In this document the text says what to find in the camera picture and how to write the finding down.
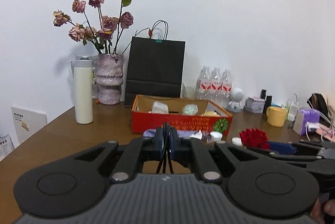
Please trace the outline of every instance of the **red rose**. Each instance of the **red rose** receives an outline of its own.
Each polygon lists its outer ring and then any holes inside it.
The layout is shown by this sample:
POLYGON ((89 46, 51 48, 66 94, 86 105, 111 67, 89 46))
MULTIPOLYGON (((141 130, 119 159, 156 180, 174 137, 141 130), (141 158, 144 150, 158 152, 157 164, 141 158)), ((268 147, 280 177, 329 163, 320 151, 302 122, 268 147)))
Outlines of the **red rose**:
POLYGON ((266 133, 259 129, 246 129, 240 133, 242 144, 248 148, 260 148, 270 150, 266 133))

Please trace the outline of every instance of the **binder clip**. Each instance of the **binder clip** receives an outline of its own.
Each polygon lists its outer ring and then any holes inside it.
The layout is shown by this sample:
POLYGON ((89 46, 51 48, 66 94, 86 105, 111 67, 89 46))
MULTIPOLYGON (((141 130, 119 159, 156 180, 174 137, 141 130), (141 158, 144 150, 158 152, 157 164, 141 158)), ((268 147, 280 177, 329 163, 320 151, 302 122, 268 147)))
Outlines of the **binder clip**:
POLYGON ((157 43, 161 43, 162 42, 162 37, 160 35, 158 35, 158 39, 156 39, 157 43))

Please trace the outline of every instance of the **black paper bag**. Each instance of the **black paper bag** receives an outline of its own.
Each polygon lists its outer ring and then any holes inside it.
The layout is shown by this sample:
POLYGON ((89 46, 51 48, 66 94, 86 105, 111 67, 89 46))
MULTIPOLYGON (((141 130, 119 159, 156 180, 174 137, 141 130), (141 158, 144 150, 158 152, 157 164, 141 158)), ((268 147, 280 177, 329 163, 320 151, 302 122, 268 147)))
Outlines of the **black paper bag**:
POLYGON ((180 97, 185 42, 133 37, 126 80, 125 106, 136 95, 180 97))

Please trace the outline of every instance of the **white thermos bottle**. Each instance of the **white thermos bottle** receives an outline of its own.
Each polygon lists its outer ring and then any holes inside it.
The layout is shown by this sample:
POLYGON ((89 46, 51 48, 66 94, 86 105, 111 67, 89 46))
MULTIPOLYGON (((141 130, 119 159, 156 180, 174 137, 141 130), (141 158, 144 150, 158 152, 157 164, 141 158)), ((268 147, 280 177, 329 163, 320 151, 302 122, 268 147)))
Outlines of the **white thermos bottle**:
POLYGON ((74 108, 76 121, 79 124, 93 122, 92 69, 93 60, 74 62, 74 108))

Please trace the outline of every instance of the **dried rose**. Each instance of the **dried rose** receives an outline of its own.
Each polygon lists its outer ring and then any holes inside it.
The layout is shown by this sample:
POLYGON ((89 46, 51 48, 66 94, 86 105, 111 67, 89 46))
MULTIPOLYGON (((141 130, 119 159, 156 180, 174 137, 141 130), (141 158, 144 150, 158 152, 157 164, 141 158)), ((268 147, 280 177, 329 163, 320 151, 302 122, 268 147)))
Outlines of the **dried rose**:
POLYGON ((112 39, 112 33, 110 33, 110 34, 105 33, 105 32, 103 32, 102 29, 100 29, 98 31, 98 36, 101 37, 101 38, 103 38, 103 39, 105 39, 105 40, 112 39))
POLYGON ((134 23, 134 17, 130 12, 125 12, 120 18, 120 25, 122 29, 129 28, 134 23))
POLYGON ((54 26, 62 26, 66 24, 68 21, 71 21, 71 17, 69 15, 64 14, 61 10, 54 11, 54 26))
POLYGON ((104 0, 88 0, 88 4, 90 6, 93 6, 95 8, 101 7, 101 4, 104 3, 104 0))
POLYGON ((87 39, 93 39, 97 30, 94 27, 85 27, 85 38, 87 39))
POLYGON ((119 23, 119 19, 116 17, 108 17, 108 16, 103 16, 102 17, 102 30, 106 34, 113 34, 114 31, 116 30, 116 27, 119 23))
POLYGON ((77 13, 83 13, 85 10, 85 1, 74 0, 72 4, 72 11, 77 13))
POLYGON ((80 25, 78 23, 76 24, 75 27, 73 27, 69 31, 70 38, 75 40, 75 41, 80 41, 81 39, 84 39, 84 35, 85 35, 85 29, 83 28, 82 25, 80 25))

